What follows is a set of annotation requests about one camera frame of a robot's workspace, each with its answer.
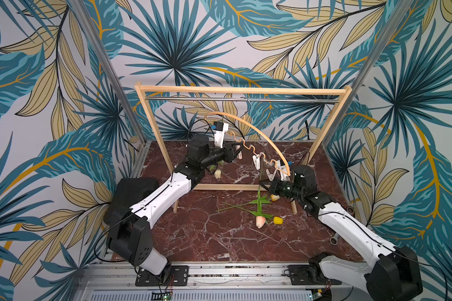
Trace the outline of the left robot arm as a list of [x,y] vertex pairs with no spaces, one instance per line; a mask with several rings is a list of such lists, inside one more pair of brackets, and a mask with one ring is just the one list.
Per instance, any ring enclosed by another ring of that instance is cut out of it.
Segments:
[[153,246],[152,229],[159,218],[182,196],[188,194],[205,176],[207,168],[219,162],[232,163],[243,145],[225,142],[222,147],[200,134],[187,144],[184,160],[160,186],[155,179],[148,188],[155,190],[135,204],[118,204],[110,213],[106,245],[134,267],[167,278],[170,262]]

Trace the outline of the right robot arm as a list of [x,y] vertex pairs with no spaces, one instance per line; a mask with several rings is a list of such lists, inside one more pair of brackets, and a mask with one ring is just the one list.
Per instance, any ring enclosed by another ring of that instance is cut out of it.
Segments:
[[293,180],[260,181],[269,193],[296,201],[307,214],[331,228],[363,258],[350,262],[335,255],[319,255],[311,264],[322,276],[369,294],[372,300],[413,300],[423,292],[418,257],[397,247],[355,219],[329,194],[318,189],[314,170],[298,165]]

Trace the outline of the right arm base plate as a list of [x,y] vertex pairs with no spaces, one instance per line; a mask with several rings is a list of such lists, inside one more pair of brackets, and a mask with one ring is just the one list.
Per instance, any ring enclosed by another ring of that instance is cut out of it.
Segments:
[[342,284],[339,280],[326,278],[319,268],[312,265],[289,265],[284,274],[290,279],[292,285],[329,287]]

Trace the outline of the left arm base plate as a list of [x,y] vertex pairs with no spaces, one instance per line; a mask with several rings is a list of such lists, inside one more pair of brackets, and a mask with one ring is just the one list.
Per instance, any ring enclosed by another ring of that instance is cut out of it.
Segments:
[[159,275],[148,272],[144,268],[138,269],[136,287],[185,287],[188,283],[189,266],[167,265]]

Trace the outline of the curved wooden clip hanger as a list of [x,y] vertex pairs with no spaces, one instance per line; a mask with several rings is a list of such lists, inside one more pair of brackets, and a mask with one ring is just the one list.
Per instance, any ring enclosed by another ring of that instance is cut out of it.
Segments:
[[252,116],[249,113],[240,114],[237,103],[241,100],[248,102],[245,97],[235,98],[234,94],[227,93],[223,99],[219,99],[220,106],[216,109],[207,111],[203,118],[211,127],[215,121],[228,123],[223,146],[228,142],[242,142],[244,148],[239,153],[240,158],[243,151],[249,151],[252,155],[254,167],[259,170],[262,167],[266,169],[266,175],[269,180],[279,177],[280,162],[289,164],[282,150],[271,140],[261,129],[252,124]]

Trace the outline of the cream white tulip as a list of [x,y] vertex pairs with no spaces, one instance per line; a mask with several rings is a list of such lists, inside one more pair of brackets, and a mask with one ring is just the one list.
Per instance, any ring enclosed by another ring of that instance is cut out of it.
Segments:
[[222,176],[222,166],[224,165],[223,161],[220,161],[219,163],[212,164],[208,167],[209,172],[211,175],[214,176],[215,179],[220,179]]

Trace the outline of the pink tulip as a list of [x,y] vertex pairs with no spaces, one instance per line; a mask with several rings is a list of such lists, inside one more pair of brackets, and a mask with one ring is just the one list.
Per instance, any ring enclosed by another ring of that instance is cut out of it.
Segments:
[[257,190],[257,199],[256,199],[256,227],[261,229],[266,224],[266,217],[263,215],[262,207],[265,201],[267,201],[267,196],[262,194],[262,186],[259,184]]

